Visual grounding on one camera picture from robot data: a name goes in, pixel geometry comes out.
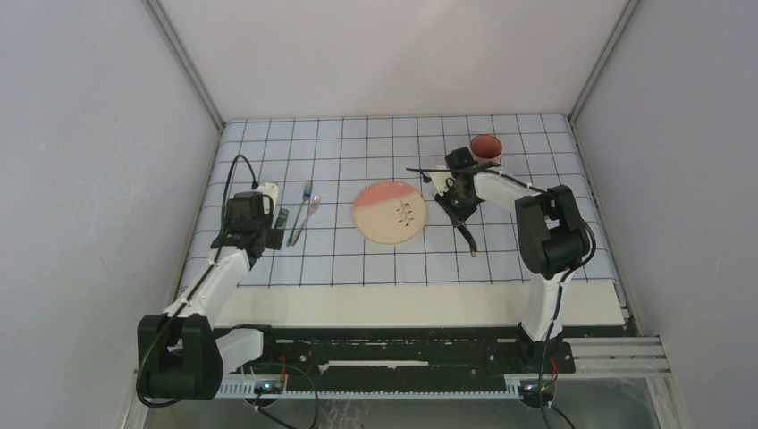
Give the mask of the iridescent rainbow fork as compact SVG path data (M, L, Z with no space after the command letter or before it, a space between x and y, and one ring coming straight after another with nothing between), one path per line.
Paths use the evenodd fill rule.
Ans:
M304 188L303 188L303 192L302 192L302 195L301 195L301 202L299 203L298 211L297 211L297 213L295 215L293 227L292 227L290 235L289 235L289 237L288 237L288 239L286 241L286 245L288 247L292 246L292 242L294 241L295 231L298 228L299 218L300 218L300 216L302 214L303 208L306 205L309 204L309 201L311 199L312 190L313 190L313 182L312 181L308 181L305 184Z

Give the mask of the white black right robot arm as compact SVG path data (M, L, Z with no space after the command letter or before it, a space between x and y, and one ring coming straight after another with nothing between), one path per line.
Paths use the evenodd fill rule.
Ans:
M498 170L495 162L478 163L466 147L450 152L444 165L425 175L436 190L435 202L467 242L471 255L478 247L466 222L477 208L492 203L510 213L519 254L532 274L526 313L519 324L528 340L517 346L517 360L529 372L541 371L552 360L546 341L562 330L566 285L592 259L597 246L572 189L566 185L539 189Z

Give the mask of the white checked tablecloth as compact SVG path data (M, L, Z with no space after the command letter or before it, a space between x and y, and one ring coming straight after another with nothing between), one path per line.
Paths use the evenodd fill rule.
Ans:
M387 286L398 284L521 283L530 272L519 253L513 216L484 203L467 219L469 237L456 231L435 202L421 171L481 135L502 145L498 164L508 175L540 189L569 186L594 231L593 259L576 282L619 277L602 232L574 135L560 114L475 114L327 119L233 120L225 127L189 255L181 277L187 287L210 253L223 202L271 182L288 211L288 228L305 222L293 245L267 250L244 284L279 286ZM392 221L414 237L397 246L367 240L354 223L357 197L378 184L398 184L405 197Z

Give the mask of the pink patterned mug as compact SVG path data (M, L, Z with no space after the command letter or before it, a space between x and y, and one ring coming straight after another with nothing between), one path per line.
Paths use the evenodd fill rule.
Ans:
M503 146L493 135L480 134L471 139L469 150L479 164L497 164L499 163Z

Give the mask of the cream pink branch plate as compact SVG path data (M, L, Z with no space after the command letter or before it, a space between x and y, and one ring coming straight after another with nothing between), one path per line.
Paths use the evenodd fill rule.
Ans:
M351 216L366 240L397 246L422 232L428 212L417 189L401 182L384 181L358 194L352 203Z

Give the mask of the silver metal fork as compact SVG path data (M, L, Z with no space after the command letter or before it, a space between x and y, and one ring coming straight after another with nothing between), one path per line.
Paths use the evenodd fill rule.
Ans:
M297 244L301 233L306 229L309 220L317 212L320 205L321 205L321 197L319 195L314 195L311 199L309 199L308 205L307 205L307 213L304 219L301 222L296 224L296 228L293 230L291 234L291 237L289 239L290 246L295 246Z

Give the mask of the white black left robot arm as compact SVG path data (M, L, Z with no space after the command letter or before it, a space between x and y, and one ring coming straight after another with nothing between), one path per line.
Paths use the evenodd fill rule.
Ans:
M211 400L223 378L248 363L259 373L273 370L278 347L262 327L224 327L215 331L221 311L268 248L282 246L276 226L279 188L263 182L227 200L219 235L203 271L162 313L145 315L138 325L136 392L148 407L181 400Z

